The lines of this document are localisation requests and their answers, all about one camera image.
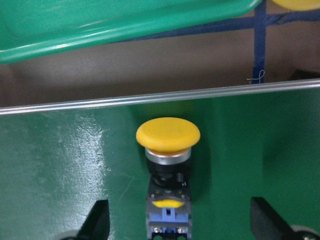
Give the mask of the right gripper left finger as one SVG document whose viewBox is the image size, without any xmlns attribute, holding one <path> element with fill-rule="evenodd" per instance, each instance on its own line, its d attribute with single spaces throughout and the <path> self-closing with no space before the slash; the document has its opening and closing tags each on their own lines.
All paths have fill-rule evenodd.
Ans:
<svg viewBox="0 0 320 240">
<path fill-rule="evenodd" d="M 107 199 L 97 200 L 77 233 L 78 240 L 107 240 L 110 234 L 110 212 Z"/>
</svg>

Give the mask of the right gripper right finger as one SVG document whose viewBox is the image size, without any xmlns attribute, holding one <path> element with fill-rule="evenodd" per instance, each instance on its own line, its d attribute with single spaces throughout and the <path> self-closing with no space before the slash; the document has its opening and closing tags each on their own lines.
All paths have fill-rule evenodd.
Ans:
<svg viewBox="0 0 320 240">
<path fill-rule="evenodd" d="M 263 198 L 250 201 L 250 229 L 256 240 L 294 240 L 295 232 Z"/>
</svg>

